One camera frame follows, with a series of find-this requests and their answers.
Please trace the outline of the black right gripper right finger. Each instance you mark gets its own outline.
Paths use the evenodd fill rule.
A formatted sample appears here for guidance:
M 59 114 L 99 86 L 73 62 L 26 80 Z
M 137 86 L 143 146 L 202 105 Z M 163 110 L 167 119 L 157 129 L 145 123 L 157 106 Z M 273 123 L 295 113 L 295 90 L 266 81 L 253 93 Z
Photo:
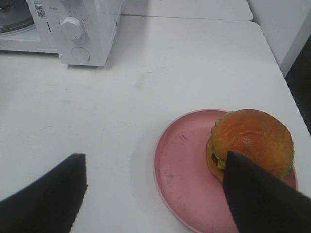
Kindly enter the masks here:
M 311 199 L 242 153 L 228 152 L 222 187 L 241 233 L 311 231 Z

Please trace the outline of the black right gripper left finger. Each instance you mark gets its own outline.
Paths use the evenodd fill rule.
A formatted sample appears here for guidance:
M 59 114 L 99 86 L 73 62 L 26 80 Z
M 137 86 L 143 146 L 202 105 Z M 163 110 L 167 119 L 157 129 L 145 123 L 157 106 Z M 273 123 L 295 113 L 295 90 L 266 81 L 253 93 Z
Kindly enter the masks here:
M 75 153 L 0 202 L 2 233 L 69 233 L 87 190 L 86 156 Z

